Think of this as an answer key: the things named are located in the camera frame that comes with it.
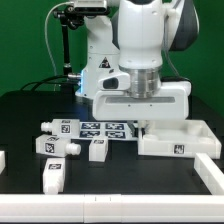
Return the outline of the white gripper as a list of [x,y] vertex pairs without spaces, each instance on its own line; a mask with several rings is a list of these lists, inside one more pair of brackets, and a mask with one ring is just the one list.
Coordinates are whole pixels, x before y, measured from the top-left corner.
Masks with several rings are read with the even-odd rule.
[[129,90],[131,79],[127,73],[114,72],[101,77],[93,100],[93,117],[96,120],[128,121],[131,135],[135,134],[133,121],[147,134],[146,120],[184,120],[189,115],[191,83],[187,80],[165,80],[152,96],[134,98]]

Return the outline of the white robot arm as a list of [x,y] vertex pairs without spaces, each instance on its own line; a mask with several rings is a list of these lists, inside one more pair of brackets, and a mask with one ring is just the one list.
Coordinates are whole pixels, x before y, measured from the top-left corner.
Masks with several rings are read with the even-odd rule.
[[76,0],[88,30],[80,95],[98,121],[184,120],[191,84],[160,79],[171,51],[187,49],[199,22],[193,0]]

